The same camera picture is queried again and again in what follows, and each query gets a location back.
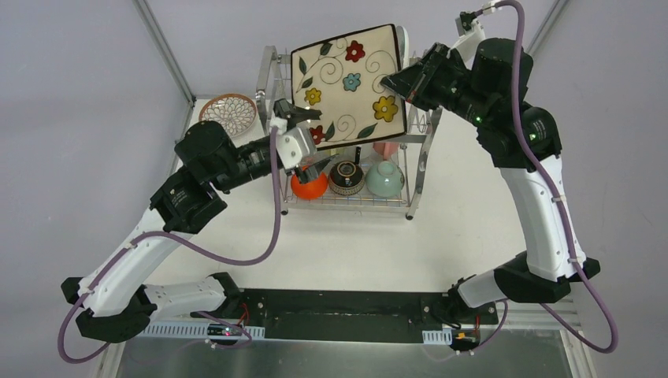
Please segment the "orange plastic bowl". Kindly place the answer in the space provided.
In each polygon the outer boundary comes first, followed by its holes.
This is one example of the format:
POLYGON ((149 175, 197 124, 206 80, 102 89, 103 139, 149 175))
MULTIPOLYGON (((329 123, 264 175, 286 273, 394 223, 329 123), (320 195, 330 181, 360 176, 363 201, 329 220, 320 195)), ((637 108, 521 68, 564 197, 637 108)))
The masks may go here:
POLYGON ((290 180, 293 194, 303 200, 314 200, 320 198, 328 189, 328 177, 321 173, 319 177, 309 183, 300 183, 296 176, 290 180))

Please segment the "beige bowl dark rim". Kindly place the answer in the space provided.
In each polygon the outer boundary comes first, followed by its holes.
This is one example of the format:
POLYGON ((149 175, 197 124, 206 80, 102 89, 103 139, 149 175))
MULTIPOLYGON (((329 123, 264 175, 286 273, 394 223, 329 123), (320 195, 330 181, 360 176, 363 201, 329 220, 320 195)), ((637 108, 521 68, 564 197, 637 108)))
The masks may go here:
POLYGON ((365 174, 353 161, 339 161, 330 169, 328 187, 336 195, 349 197, 365 186, 365 174))

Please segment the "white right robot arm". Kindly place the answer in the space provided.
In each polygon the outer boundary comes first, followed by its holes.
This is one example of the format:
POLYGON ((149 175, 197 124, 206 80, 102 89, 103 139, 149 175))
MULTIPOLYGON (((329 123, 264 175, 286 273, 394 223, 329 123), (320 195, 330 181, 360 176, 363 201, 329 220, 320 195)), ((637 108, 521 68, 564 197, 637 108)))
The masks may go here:
POLYGON ((600 273, 575 232, 562 184, 562 144, 554 117, 525 100, 533 59, 511 39, 482 41, 467 67, 459 52, 436 43, 420 61, 381 80, 383 87, 422 110, 445 109, 477 130, 514 200, 525 251, 485 273, 460 279, 444 306, 465 323, 501 299, 554 303, 574 282, 600 273))

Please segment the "square floral plate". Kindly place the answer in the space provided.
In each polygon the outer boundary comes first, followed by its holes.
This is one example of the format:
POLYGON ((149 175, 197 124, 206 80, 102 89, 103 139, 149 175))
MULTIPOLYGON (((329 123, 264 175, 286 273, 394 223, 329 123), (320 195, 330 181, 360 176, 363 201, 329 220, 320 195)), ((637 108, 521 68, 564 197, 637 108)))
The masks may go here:
POLYGON ((321 112, 306 123, 318 150, 407 133, 404 101, 381 83, 402 63, 394 24, 348 32, 290 53, 293 104, 321 112))

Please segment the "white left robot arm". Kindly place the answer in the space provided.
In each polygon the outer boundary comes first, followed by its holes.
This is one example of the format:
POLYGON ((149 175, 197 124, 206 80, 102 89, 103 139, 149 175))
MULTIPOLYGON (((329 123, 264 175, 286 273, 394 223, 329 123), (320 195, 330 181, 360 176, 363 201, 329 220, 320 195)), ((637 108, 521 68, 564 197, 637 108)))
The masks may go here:
POLYGON ((182 246, 214 258, 191 240, 226 209, 223 194, 264 176, 279 188, 281 171, 293 172, 301 183, 317 179, 325 163, 302 166, 303 159, 317 152, 302 123, 320 117, 314 107, 280 99, 273 107, 269 134, 242 146, 214 120, 192 125, 175 147, 181 167, 151 196, 128 238, 93 273, 62 283, 72 305, 67 321, 74 322, 84 338, 122 343, 164 317, 196 312, 234 317, 241 294, 226 272, 167 286, 149 285, 147 278, 182 246))

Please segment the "mint green bowl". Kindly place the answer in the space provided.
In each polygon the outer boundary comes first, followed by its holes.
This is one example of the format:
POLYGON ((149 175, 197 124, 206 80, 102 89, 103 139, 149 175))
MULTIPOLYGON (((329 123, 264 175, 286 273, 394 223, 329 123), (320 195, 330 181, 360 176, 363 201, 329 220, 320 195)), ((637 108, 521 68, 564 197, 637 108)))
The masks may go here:
POLYGON ((401 193, 405 185, 405 176, 397 164, 391 161, 380 161, 369 168, 365 182, 373 195, 391 198, 401 193))

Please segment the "white ribbed mug black rim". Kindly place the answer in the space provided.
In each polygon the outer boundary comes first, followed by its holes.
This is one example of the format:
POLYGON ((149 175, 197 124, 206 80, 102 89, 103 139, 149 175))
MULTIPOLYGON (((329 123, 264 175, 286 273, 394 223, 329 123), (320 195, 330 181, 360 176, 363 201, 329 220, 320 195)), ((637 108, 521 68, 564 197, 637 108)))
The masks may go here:
POLYGON ((375 153, 372 143, 349 146, 346 148, 347 160, 353 161, 358 165, 369 160, 375 153))

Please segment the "pink mug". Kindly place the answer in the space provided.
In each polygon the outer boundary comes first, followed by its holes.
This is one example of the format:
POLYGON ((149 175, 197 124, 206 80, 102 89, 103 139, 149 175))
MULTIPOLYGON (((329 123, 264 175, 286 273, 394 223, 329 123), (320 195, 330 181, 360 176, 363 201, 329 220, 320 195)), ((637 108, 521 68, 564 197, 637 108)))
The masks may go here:
POLYGON ((374 142, 373 150, 379 154, 385 161, 392 159, 392 156, 398 152, 399 143, 392 142, 374 142))

